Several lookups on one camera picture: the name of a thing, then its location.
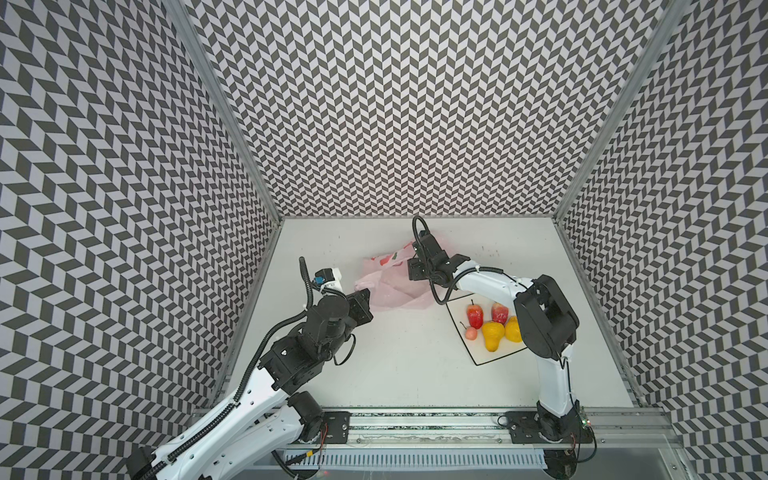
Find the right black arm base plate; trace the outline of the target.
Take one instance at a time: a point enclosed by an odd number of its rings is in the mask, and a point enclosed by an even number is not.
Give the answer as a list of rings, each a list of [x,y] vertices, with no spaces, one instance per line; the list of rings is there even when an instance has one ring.
[[[592,429],[572,411],[563,417],[548,412],[507,411],[499,419],[513,444],[557,444],[575,446],[595,440]]]

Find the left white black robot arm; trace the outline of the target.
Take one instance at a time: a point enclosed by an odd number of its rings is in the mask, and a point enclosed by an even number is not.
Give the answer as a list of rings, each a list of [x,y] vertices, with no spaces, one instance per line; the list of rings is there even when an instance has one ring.
[[[373,319],[367,289],[326,289],[315,305],[275,324],[236,390],[186,431],[126,460],[132,479],[232,479],[268,454],[325,431],[324,411],[304,385]]]

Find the red fake strawberry fruit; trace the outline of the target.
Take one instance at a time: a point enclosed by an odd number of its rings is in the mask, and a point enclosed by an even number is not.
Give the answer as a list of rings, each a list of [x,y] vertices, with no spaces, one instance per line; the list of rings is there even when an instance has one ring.
[[[499,302],[494,302],[491,306],[491,320],[495,323],[505,325],[510,317],[509,308]]]

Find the yellow fake lemon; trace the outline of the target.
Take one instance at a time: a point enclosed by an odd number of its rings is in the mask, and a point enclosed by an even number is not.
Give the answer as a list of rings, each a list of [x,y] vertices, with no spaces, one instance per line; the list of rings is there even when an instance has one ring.
[[[513,343],[522,343],[522,335],[516,316],[510,316],[505,324],[505,338]]]

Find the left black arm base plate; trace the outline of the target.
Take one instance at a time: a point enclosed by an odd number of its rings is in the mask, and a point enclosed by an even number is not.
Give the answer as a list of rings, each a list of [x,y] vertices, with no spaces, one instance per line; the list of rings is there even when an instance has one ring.
[[[314,444],[346,444],[350,432],[351,412],[324,411],[304,426],[299,441]]]

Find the red fake apple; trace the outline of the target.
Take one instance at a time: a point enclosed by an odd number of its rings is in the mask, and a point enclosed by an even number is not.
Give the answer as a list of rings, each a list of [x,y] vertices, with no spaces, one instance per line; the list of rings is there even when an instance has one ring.
[[[466,308],[466,316],[471,328],[479,330],[484,325],[484,311],[482,307],[475,304],[473,300]]]

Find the pink plastic bag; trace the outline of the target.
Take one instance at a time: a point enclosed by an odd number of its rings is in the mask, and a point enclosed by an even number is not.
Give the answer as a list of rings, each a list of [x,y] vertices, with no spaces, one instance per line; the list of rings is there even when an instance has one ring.
[[[415,257],[413,241],[400,249],[362,262],[362,276],[356,291],[368,289],[373,313],[393,310],[424,310],[435,304],[427,281],[411,281],[407,261]]]

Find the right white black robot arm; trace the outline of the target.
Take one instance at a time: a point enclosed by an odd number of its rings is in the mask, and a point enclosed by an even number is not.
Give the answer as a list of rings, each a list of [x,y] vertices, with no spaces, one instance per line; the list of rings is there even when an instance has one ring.
[[[578,436],[583,427],[570,382],[569,363],[580,321],[556,280],[514,277],[462,254],[448,255],[424,218],[414,217],[415,255],[407,262],[411,281],[426,281],[435,302],[447,304],[455,291],[483,296],[514,310],[524,346],[536,356],[538,435],[548,443]]]

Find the yellow fake pear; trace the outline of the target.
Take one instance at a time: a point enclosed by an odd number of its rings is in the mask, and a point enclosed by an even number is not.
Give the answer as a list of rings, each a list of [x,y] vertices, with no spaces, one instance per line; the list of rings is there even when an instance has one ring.
[[[506,329],[503,324],[490,321],[481,327],[481,333],[486,350],[488,352],[496,352],[500,346],[501,340],[506,336]]]

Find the small peach fake fruit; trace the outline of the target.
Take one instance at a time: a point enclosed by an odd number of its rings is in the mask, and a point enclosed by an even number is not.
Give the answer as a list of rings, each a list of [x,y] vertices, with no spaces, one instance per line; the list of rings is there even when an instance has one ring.
[[[464,338],[468,341],[474,341],[478,337],[478,330],[471,324],[461,323]]]

